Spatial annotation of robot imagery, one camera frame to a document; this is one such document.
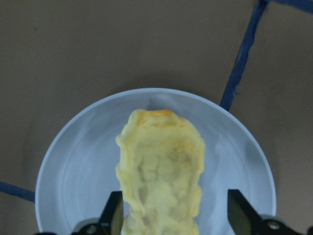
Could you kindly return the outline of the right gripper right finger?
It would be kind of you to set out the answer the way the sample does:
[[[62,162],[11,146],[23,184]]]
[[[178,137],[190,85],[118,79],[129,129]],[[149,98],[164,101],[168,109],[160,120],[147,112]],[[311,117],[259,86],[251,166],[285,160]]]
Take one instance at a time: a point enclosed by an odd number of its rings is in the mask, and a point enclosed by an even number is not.
[[[236,235],[298,235],[275,216],[260,215],[238,189],[227,191],[227,218]]]

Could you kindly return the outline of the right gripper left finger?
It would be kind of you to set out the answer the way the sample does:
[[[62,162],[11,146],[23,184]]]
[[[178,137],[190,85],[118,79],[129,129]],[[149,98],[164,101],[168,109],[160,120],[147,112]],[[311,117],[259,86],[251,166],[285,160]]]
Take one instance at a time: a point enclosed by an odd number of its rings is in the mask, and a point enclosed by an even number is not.
[[[104,210],[95,223],[82,226],[72,235],[120,235],[123,225],[123,195],[121,191],[111,192]]]

